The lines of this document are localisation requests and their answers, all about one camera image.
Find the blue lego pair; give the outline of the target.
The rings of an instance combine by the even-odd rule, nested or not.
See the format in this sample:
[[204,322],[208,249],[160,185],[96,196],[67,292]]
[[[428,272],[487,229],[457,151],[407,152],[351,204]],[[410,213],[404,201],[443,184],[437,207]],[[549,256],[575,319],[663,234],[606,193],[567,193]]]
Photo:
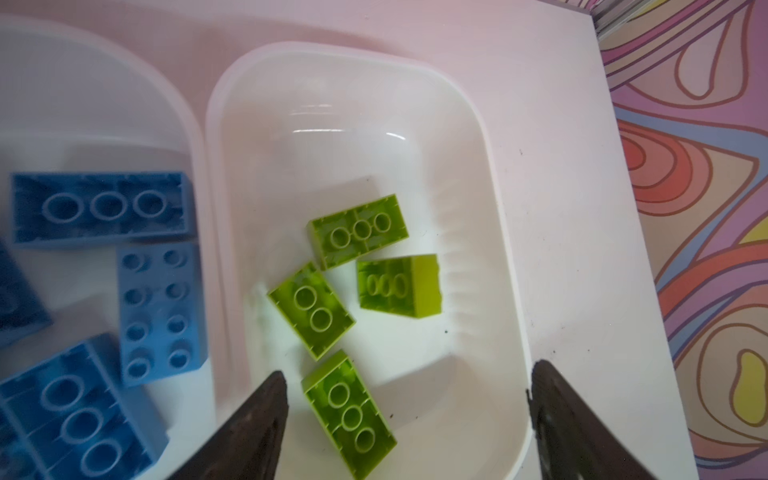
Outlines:
[[53,320],[4,243],[1,243],[1,347],[5,348]]

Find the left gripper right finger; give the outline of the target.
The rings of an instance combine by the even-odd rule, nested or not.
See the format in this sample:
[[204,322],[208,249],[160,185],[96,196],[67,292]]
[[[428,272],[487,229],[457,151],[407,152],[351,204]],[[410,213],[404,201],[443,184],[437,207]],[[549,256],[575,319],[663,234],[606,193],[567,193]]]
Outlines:
[[532,369],[528,407],[544,479],[651,479],[547,360]]

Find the lone green lego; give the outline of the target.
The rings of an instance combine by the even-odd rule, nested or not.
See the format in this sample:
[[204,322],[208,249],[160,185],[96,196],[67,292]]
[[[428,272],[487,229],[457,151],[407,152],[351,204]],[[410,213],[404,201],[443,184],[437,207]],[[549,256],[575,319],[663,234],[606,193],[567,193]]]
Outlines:
[[356,325],[313,261],[285,278],[267,296],[315,361]]

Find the blue lego mid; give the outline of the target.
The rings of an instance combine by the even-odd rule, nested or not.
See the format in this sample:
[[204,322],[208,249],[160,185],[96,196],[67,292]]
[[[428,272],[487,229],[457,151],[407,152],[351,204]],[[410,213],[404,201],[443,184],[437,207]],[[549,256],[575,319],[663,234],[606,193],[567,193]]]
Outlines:
[[12,240],[36,249],[86,248],[197,233],[182,171],[18,172],[10,176]]

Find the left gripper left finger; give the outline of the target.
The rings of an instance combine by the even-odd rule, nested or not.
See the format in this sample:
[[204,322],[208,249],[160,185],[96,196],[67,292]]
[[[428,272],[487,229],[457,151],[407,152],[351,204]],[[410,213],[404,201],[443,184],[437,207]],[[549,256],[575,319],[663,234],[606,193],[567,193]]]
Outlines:
[[285,376],[274,371],[171,477],[273,479],[288,412]]

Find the extra blue lego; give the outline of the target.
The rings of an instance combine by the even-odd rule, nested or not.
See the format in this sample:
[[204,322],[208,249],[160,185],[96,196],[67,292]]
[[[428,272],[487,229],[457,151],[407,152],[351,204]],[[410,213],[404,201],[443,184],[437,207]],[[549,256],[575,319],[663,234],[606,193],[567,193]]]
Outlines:
[[208,345],[198,243],[125,245],[116,265],[123,383],[199,369]]

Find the green lego cluster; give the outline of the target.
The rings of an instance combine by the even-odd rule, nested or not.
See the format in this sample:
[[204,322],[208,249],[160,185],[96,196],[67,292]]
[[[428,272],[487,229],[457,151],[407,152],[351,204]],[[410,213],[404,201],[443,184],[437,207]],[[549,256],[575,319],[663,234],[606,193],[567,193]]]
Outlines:
[[367,478],[396,447],[385,416],[344,350],[305,377],[301,389],[353,478]]

